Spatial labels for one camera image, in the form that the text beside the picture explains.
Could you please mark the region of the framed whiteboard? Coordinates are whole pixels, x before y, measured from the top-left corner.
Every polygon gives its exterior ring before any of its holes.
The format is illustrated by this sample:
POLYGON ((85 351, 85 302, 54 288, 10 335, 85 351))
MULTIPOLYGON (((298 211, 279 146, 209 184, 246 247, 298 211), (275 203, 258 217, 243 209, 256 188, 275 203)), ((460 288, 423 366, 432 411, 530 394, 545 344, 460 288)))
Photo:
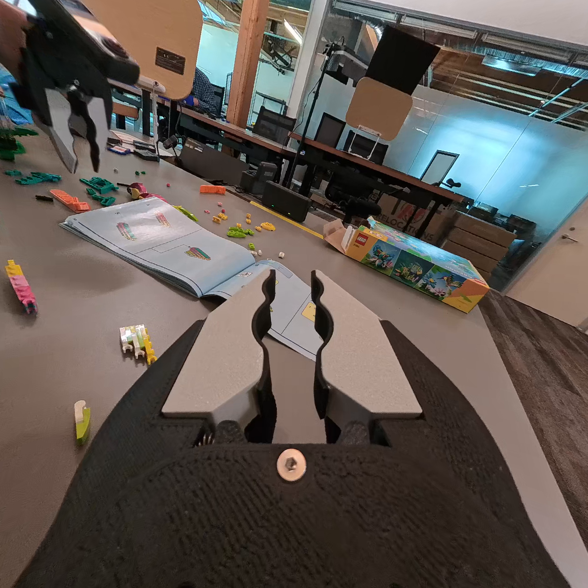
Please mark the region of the framed whiteboard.
POLYGON ((458 158, 458 153, 437 150, 420 176, 420 180, 429 185, 441 186, 458 158))

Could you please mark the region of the stack of brown cardboard boxes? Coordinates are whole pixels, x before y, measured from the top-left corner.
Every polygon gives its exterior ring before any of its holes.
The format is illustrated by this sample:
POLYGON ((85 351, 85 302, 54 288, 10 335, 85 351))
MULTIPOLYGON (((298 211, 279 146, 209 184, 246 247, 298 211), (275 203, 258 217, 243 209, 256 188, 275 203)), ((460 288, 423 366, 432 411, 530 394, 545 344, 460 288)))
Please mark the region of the stack of brown cardboard boxes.
POLYGON ((456 212, 440 248, 468 260, 488 281, 516 238, 515 233, 495 224, 456 212))

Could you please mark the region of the pink yellow brick assembly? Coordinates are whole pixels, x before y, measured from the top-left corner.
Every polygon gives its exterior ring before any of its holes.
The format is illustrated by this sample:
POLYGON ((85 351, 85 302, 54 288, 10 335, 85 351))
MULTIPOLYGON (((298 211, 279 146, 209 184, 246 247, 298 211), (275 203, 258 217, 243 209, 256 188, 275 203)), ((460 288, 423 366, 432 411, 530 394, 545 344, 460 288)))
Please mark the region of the pink yellow brick assembly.
POLYGON ((5 266, 5 272, 24 312, 36 316, 38 314, 36 297, 21 266, 13 259, 9 259, 5 266))

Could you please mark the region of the white lime brick piece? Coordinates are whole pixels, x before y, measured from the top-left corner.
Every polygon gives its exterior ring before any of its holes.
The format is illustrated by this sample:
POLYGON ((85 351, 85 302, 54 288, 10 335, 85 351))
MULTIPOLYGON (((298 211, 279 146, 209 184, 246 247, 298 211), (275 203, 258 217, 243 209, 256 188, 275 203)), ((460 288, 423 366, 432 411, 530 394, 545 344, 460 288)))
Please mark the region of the white lime brick piece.
POLYGON ((78 446, 86 443, 91 424, 91 409, 84 400, 74 404, 75 438, 78 446))

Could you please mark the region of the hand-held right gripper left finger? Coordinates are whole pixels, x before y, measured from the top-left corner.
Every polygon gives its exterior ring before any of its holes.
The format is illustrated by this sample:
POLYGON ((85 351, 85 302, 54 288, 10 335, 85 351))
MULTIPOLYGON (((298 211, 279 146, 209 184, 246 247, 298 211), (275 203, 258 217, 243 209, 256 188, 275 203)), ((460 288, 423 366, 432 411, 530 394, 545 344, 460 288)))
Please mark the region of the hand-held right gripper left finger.
POLYGON ((277 408, 263 337, 271 327, 276 274, 263 269, 204 320, 162 407, 167 418, 230 420, 274 432, 277 408))

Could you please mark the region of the light blue instruction booklet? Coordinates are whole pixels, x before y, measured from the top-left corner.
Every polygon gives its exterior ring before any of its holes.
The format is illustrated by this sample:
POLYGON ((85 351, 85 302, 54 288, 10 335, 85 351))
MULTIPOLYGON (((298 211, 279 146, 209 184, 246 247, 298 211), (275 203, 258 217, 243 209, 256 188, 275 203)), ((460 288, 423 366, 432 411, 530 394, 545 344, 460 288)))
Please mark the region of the light blue instruction booklet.
POLYGON ((275 271, 269 336, 316 359, 311 288, 290 269, 259 258, 233 240, 208 231, 156 197, 69 216, 61 227, 157 276, 195 298, 227 300, 265 269, 275 271))

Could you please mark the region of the black light stand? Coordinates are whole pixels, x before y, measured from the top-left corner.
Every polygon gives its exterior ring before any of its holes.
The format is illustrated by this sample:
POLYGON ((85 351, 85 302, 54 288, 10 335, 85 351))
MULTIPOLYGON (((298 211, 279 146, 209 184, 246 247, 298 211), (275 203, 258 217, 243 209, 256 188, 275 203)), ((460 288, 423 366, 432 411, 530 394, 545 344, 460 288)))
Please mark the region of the black light stand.
POLYGON ((343 35, 335 41, 327 42, 322 53, 319 78, 313 88, 308 92, 305 105, 302 109, 302 118, 300 121, 304 123, 304 126, 300 133, 300 139, 298 140, 296 155, 287 168, 282 186, 290 188, 297 166, 304 164, 303 159, 310 140, 308 131, 325 77, 327 75, 334 77, 336 81, 344 85, 347 85, 349 80, 351 80, 352 86, 355 88, 366 73, 367 68, 368 66, 357 57, 355 51, 346 46, 343 35))

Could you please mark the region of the scattered small yellow lime bricks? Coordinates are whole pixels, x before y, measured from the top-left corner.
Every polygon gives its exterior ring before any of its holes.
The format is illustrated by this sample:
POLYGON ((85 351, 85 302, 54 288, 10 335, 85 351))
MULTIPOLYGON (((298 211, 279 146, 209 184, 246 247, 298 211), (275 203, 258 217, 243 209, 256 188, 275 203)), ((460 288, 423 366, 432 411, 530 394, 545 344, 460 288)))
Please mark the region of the scattered small yellow lime bricks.
POLYGON ((202 226, 222 231, 228 238, 249 238, 259 233, 273 233, 277 228, 271 220, 257 215, 254 206, 239 210, 231 206, 226 199, 206 202, 202 215, 202 226))

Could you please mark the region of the black computer monitor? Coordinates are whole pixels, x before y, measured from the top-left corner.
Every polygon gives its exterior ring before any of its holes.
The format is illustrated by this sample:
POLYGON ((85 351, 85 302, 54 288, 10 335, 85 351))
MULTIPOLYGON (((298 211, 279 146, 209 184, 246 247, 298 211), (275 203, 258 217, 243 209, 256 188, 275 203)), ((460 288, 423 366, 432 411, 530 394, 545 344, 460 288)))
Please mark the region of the black computer monitor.
POLYGON ((336 149, 345 127, 345 121, 324 112, 316 130, 314 140, 336 149))
POLYGON ((364 158, 376 165, 383 165, 389 145, 376 139, 359 135, 350 130, 343 145, 343 151, 364 158))
POLYGON ((285 144, 290 132, 296 125, 296 119, 274 112, 264 106, 260 107, 252 132, 275 143, 285 144))

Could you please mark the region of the white green yellow brick assembly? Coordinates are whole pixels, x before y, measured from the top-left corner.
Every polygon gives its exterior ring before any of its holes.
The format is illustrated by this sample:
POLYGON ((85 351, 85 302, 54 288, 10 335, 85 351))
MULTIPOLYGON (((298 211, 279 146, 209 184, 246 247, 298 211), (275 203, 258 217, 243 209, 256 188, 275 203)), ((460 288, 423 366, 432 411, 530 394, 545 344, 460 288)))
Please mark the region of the white green yellow brick assembly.
POLYGON ((149 366, 158 359, 145 324, 119 327, 119 341, 121 352, 132 354, 136 361, 144 360, 149 366))

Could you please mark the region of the pale door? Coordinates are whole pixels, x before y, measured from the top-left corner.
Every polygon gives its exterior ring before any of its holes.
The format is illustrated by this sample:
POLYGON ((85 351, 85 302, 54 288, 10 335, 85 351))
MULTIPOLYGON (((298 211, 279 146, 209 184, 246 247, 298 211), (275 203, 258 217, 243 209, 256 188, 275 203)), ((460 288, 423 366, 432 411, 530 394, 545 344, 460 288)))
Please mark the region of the pale door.
POLYGON ((504 294, 587 333, 587 200, 561 224, 504 294))

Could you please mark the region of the colourful cardboard toy box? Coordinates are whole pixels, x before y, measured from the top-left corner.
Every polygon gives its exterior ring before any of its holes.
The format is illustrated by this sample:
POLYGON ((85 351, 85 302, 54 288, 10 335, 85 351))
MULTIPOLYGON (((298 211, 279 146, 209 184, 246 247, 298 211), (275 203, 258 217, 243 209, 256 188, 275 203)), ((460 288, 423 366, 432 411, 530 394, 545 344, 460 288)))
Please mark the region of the colourful cardboard toy box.
POLYGON ((350 259, 464 313, 490 290, 470 261, 372 217, 358 228, 340 219, 329 222, 323 239, 350 259))

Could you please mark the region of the black office chair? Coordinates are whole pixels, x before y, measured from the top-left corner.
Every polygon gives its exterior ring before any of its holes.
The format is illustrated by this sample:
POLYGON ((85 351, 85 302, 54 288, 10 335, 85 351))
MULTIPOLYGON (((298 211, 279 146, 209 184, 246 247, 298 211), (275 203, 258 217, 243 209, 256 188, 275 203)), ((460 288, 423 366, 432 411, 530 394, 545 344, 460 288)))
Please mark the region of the black office chair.
POLYGON ((328 181, 325 197, 344 213, 342 223, 352 224, 354 218, 367 220, 382 213, 379 204, 368 200, 371 193, 360 181, 333 176, 328 181))

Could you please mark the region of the person's left hand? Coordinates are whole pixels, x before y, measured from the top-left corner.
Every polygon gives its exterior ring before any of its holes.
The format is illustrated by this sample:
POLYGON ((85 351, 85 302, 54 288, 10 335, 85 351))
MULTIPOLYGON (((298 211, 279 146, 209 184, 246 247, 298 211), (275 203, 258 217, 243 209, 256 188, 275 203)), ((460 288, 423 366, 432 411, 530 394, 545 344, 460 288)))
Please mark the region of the person's left hand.
POLYGON ((1 65, 7 70, 19 63, 27 25, 28 16, 24 11, 1 1, 1 65))

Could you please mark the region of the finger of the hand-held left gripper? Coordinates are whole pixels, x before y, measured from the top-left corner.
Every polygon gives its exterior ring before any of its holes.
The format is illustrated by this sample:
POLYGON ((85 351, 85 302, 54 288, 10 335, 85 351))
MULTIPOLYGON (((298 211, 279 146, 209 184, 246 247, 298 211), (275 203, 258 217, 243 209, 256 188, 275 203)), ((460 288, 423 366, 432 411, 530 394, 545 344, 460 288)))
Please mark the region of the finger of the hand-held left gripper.
POLYGON ((76 173, 78 159, 74 150, 74 137, 70 131, 70 102, 55 89, 46 89, 45 95, 51 120, 47 134, 65 168, 70 173, 76 173))
POLYGON ((71 114, 69 128, 89 144, 92 168, 99 172, 104 151, 107 150, 109 122, 104 100, 89 97, 79 91, 69 92, 71 114))

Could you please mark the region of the black square panel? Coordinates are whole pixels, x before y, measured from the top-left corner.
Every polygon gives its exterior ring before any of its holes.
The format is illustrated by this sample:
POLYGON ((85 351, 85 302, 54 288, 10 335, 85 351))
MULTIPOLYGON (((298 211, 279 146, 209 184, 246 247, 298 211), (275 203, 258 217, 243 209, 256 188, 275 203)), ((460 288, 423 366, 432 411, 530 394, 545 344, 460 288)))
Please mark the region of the black square panel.
POLYGON ((437 45, 386 26, 365 77, 412 95, 439 51, 437 45))

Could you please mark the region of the yellow tape strip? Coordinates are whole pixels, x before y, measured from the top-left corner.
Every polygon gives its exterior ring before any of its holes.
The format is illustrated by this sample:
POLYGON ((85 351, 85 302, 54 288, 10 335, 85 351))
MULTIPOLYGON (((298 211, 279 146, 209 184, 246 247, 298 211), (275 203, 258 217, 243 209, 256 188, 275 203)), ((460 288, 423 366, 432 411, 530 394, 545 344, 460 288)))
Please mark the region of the yellow tape strip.
POLYGON ((292 226, 295 226, 295 227, 299 228, 302 231, 305 231, 308 234, 311 234, 311 235, 313 235, 313 236, 315 236, 315 237, 317 237, 319 239, 324 239, 324 237, 323 237, 323 235, 321 233, 316 232, 316 231, 313 231, 312 229, 304 226, 303 224, 300 224, 298 222, 295 222, 294 220, 291 220, 288 217, 284 217, 280 213, 278 213, 278 212, 276 212, 274 210, 268 209, 267 207, 264 207, 263 205, 261 205, 258 202, 249 201, 249 204, 252 205, 252 206, 255 206, 255 207, 257 207, 257 208, 259 208, 261 210, 264 210, 265 212, 273 215, 274 217, 277 217, 277 218, 281 219, 282 221, 287 222, 288 224, 290 224, 292 226))

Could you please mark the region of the black rounded power box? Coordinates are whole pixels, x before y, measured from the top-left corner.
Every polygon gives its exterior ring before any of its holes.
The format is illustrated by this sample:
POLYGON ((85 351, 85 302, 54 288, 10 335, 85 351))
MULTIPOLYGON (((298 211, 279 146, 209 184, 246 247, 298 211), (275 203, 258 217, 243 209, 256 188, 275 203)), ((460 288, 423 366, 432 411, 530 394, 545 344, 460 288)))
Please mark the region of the black rounded power box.
POLYGON ((303 223, 311 207, 311 199, 283 187, 279 183, 265 182, 261 204, 283 217, 297 223, 303 223))

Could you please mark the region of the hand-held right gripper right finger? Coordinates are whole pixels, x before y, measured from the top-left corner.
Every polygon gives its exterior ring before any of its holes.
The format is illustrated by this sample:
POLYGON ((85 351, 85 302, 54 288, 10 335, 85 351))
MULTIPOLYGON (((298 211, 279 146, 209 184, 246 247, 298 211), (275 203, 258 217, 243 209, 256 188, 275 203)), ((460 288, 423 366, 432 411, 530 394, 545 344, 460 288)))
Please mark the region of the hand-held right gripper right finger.
POLYGON ((415 419, 422 407, 378 315, 320 270, 311 274, 316 354, 314 400, 331 425, 415 419))

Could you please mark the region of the green brick plant assembly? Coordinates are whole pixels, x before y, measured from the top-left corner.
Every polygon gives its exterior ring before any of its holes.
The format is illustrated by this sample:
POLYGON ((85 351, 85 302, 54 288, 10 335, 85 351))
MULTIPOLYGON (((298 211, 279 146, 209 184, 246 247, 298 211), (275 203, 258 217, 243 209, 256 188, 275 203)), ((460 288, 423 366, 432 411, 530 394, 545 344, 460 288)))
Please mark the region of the green brick plant assembly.
POLYGON ((26 152, 19 137, 38 136, 38 132, 20 126, 1 127, 1 160, 14 161, 16 155, 26 152))

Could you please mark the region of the wooden pillar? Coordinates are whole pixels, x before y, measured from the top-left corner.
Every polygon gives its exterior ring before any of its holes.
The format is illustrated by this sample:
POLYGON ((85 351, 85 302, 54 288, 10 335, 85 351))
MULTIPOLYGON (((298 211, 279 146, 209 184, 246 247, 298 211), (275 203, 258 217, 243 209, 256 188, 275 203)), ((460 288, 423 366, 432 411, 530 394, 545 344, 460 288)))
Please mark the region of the wooden pillar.
POLYGON ((226 119, 246 128, 261 53, 269 1, 244 1, 226 119))

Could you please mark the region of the long wooden desk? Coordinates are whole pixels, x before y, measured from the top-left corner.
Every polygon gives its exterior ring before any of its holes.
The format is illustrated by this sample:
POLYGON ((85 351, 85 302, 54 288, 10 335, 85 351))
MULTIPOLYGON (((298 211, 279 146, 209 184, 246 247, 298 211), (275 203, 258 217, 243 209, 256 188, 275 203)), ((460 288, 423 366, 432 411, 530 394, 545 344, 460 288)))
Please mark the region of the long wooden desk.
POLYGON ((436 204, 450 205, 460 203, 464 197, 442 187, 425 183, 415 177, 398 172, 386 166, 374 164, 358 156, 331 148, 312 139, 306 139, 297 163, 293 161, 296 150, 239 128, 228 122, 214 120, 204 114, 178 104, 179 125, 213 142, 221 143, 231 149, 259 161, 287 161, 286 171, 292 166, 306 165, 307 169, 301 181, 300 193, 307 196, 317 170, 323 169, 341 177, 359 180, 364 178, 367 186, 379 192, 391 194, 397 187, 410 189, 405 196, 425 195, 436 204))

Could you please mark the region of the orange brick separator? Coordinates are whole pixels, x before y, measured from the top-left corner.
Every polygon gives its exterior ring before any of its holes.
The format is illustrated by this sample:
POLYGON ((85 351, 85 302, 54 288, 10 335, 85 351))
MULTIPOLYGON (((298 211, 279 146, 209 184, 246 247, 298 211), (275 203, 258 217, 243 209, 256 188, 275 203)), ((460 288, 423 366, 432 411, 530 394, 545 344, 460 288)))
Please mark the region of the orange brick separator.
POLYGON ((87 202, 80 201, 77 197, 71 196, 64 190, 51 189, 49 191, 49 194, 76 214, 84 213, 91 210, 91 207, 87 202))

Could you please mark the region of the black laptop case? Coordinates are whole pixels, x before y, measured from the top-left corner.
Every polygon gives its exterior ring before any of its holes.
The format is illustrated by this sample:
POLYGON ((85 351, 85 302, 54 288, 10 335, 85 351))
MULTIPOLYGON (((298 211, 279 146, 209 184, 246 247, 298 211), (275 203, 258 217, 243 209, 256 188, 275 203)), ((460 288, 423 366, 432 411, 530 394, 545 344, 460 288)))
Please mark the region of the black laptop case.
POLYGON ((238 185, 242 173, 249 165, 208 145, 187 138, 179 155, 179 165, 184 170, 209 183, 238 185))

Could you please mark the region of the dark red pink brick bird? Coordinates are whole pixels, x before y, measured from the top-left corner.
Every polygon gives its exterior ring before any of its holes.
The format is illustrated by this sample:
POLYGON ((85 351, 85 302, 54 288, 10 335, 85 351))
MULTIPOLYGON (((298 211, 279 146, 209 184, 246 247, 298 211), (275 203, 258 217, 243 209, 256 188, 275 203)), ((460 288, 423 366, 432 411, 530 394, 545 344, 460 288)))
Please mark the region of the dark red pink brick bird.
POLYGON ((117 187, 124 187, 127 190, 128 194, 130 195, 131 200, 133 200, 133 201, 148 199, 148 198, 158 198, 164 202, 167 202, 167 200, 165 198, 163 198, 161 195, 148 192, 147 188, 141 182, 133 182, 131 184, 118 182, 116 185, 117 185, 117 187))

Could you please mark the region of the black charger box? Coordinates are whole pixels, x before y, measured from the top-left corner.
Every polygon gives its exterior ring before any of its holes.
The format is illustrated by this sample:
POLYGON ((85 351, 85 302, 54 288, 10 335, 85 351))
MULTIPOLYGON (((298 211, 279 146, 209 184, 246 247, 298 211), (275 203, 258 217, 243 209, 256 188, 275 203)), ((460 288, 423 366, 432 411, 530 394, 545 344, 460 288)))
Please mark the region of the black charger box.
POLYGON ((276 164, 261 162, 257 168, 242 172, 238 187, 248 194, 261 196, 266 183, 274 181, 276 172, 276 164))

